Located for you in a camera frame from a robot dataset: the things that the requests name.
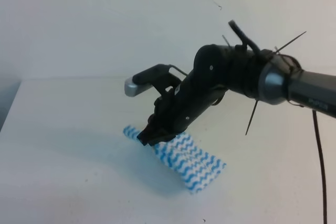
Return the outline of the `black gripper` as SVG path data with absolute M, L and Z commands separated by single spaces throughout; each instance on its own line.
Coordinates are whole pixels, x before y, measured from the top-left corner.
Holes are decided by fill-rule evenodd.
M 167 98 L 156 103 L 153 116 L 137 139 L 144 146 L 171 141 L 225 92 L 226 87 L 222 84 L 211 84 L 191 71 Z

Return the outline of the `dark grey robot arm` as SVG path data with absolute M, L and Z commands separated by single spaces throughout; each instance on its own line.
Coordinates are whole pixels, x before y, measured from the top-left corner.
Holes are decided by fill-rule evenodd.
M 220 103 L 228 90 L 272 105 L 293 101 L 335 116 L 334 76 L 305 71 L 292 56 L 259 49 L 234 21 L 229 26 L 241 44 L 201 47 L 184 79 L 164 64 L 133 77 L 137 86 L 152 86 L 160 93 L 154 113 L 138 135 L 143 145 L 172 140 L 208 107 Z

